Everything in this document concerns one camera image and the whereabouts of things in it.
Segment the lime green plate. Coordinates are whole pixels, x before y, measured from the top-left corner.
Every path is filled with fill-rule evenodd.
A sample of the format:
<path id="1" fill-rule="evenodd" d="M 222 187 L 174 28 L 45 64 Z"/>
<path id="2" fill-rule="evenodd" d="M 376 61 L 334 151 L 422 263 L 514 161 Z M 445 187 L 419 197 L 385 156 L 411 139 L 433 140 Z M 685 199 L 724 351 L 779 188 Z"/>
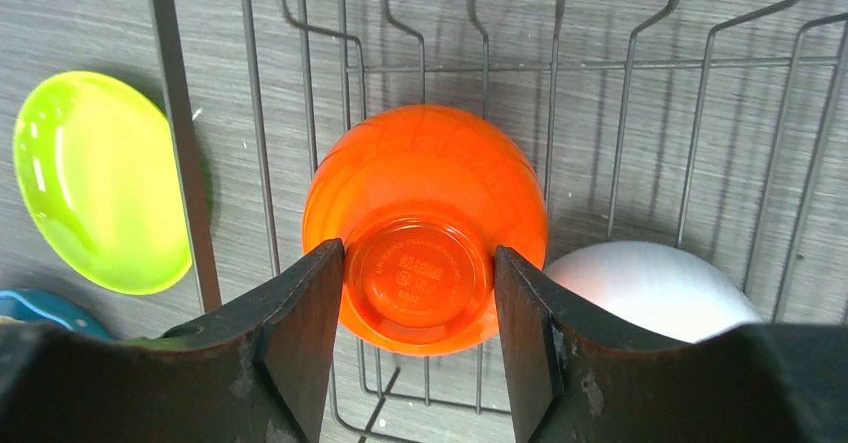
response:
<path id="1" fill-rule="evenodd" d="M 170 125 L 132 86 L 92 71 L 45 79 L 20 107 L 13 158 L 39 232 L 92 283 L 150 295 L 190 269 Z"/>

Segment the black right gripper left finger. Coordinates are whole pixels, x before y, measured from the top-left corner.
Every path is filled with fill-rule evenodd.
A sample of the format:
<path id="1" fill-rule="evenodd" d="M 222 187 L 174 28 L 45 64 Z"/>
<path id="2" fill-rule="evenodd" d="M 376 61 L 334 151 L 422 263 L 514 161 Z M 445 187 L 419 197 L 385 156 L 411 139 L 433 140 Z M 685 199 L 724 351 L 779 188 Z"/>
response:
<path id="1" fill-rule="evenodd" d="M 158 338 L 1 328 L 5 442 L 316 442 L 343 286 L 340 240 Z"/>

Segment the orange plastic bowl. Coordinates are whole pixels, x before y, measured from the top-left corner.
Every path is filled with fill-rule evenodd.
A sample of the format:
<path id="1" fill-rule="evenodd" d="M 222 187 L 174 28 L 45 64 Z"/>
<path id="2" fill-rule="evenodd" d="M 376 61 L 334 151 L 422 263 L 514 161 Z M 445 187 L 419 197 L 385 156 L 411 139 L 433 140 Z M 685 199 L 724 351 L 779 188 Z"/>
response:
<path id="1" fill-rule="evenodd" d="M 409 356 L 469 349 L 499 330 L 494 257 L 546 257 L 542 189 L 521 149 L 468 111 L 396 107 L 346 132 L 319 164 L 305 203 L 305 251 L 343 242 L 339 320 Z"/>

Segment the white bowl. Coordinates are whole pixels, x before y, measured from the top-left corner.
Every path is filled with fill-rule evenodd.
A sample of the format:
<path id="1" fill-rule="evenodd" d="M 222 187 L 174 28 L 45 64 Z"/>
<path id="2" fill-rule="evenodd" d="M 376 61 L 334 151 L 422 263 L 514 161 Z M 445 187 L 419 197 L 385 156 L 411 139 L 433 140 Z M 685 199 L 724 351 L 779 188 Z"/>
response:
<path id="1" fill-rule="evenodd" d="M 619 318 L 687 343 L 763 321 L 722 271 L 658 243 L 594 244 L 556 259 L 544 273 Z"/>

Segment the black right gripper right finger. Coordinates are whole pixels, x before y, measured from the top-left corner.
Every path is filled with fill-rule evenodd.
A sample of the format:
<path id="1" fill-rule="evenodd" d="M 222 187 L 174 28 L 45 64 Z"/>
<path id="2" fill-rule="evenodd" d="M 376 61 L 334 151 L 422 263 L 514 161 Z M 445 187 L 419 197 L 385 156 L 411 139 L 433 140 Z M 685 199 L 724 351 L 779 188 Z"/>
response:
<path id="1" fill-rule="evenodd" d="M 843 442 L 847 329 L 748 324 L 687 344 L 499 247 L 494 290 L 520 442 Z"/>

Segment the blue plate with bamboo mat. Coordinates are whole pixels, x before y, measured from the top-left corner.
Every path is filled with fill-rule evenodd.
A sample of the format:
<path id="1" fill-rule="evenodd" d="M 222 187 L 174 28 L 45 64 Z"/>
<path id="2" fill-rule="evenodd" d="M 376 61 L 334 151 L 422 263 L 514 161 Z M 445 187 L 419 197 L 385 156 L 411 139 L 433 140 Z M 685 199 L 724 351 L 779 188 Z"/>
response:
<path id="1" fill-rule="evenodd" d="M 72 301 L 39 289 L 1 290 L 1 318 L 25 323 L 47 322 L 91 338 L 113 341 L 112 333 Z"/>

